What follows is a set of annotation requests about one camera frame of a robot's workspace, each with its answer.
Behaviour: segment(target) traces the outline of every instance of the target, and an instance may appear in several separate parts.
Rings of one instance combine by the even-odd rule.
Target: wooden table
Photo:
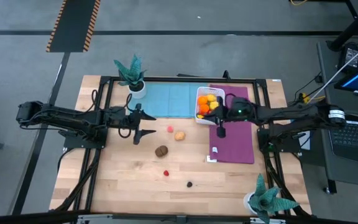
[[[98,89],[99,80],[100,76],[96,75],[83,77],[76,110],[84,111],[90,107],[91,92]],[[230,85],[247,87],[250,101],[255,100],[251,84]],[[267,86],[271,107],[286,106],[281,81],[267,80]],[[124,105],[127,95],[127,87],[115,82],[111,106]],[[262,90],[259,90],[259,95],[263,104]],[[186,139],[175,141],[173,134],[166,131],[168,125],[176,131],[186,132]],[[100,157],[92,212],[251,215],[244,208],[244,195],[255,190],[259,173],[266,176],[263,155],[258,148],[256,125],[252,125],[254,164],[206,162],[209,129],[206,125],[196,124],[194,119],[159,118],[142,121],[140,128],[154,129],[157,133],[144,136],[137,146],[132,144],[133,136],[122,139],[116,129],[109,129],[108,141]],[[154,150],[161,145],[166,145],[169,153],[158,158]],[[84,151],[76,149],[62,159],[50,208],[58,207],[77,184]],[[310,213],[299,161],[289,153],[281,153],[281,160],[287,188],[302,208]],[[169,171],[169,177],[163,175],[165,170]],[[186,186],[188,181],[193,183],[191,188]],[[87,191],[85,186],[80,208],[84,208]]]

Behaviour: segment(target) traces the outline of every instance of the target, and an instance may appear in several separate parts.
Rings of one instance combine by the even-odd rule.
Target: gray floor
[[[358,11],[358,1],[354,1]],[[0,0],[1,30],[51,29],[60,0]],[[352,17],[345,4],[287,0],[110,0],[102,1],[96,30],[343,30]],[[279,78],[288,101],[319,72],[316,54],[321,37],[236,36],[94,36],[89,52],[71,54],[58,106],[73,108],[83,75],[116,75],[113,60],[144,59],[149,76],[177,73],[220,77]],[[29,156],[33,131],[20,130],[17,105],[47,101],[63,54],[48,54],[48,36],[0,36],[0,215],[10,212]],[[305,91],[314,90],[312,84]],[[24,212],[47,211],[63,138],[45,138]],[[338,183],[337,195],[326,195],[324,169],[304,166],[313,214],[358,222],[358,186]]]

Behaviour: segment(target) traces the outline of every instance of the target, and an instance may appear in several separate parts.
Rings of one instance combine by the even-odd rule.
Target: white pot
[[[248,194],[246,194],[246,196],[244,197],[244,207],[247,208],[251,213],[257,215],[258,213],[256,213],[255,210],[252,209],[252,207],[248,203],[254,193],[255,192],[249,192]]]
[[[142,83],[143,83],[143,89],[141,89],[140,91],[132,91],[128,86],[129,93],[132,93],[133,99],[141,99],[146,95],[146,93],[147,93],[146,83],[144,81],[142,81]]]

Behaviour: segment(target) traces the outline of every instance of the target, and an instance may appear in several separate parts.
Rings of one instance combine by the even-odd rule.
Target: purple cloth
[[[211,85],[213,88],[221,88],[227,95],[232,93],[236,96],[248,98],[246,87],[233,87]],[[227,104],[231,107],[232,96],[227,97]],[[211,159],[219,162],[254,163],[254,148],[252,147],[252,127],[250,122],[228,122],[223,124],[226,128],[226,137],[219,138],[216,135],[215,125],[209,126],[209,155]]]

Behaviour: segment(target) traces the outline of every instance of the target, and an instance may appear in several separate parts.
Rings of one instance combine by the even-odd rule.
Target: white basket
[[[196,98],[196,111],[195,111],[195,119],[196,122],[198,124],[207,124],[207,125],[216,125],[214,122],[212,121],[207,121],[205,119],[199,119],[197,118],[197,113],[198,113],[198,105],[197,105],[197,100],[199,96],[206,96],[208,94],[212,94],[214,96],[220,96],[223,99],[223,105],[224,105],[224,90],[219,89],[219,88],[211,88],[211,87],[198,87],[197,89],[197,98]]]

